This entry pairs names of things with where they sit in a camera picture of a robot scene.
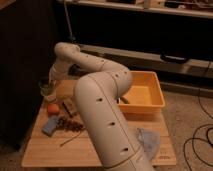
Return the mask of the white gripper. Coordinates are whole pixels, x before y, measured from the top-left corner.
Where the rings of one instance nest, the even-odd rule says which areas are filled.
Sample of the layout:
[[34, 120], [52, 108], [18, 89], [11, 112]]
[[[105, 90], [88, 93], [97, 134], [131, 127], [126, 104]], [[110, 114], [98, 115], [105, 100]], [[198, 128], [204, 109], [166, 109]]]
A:
[[63, 80], [67, 77], [69, 64], [65, 62], [55, 62], [49, 71], [50, 80]]

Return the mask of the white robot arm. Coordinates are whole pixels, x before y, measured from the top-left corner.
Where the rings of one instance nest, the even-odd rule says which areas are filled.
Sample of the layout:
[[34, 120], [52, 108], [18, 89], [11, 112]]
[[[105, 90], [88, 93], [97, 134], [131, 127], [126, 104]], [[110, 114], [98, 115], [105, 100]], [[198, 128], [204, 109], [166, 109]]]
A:
[[73, 96], [104, 170], [155, 171], [117, 104], [131, 88], [130, 70], [112, 60], [83, 53], [71, 43], [57, 43], [54, 52], [51, 80], [62, 80], [73, 65], [87, 71], [77, 80]]

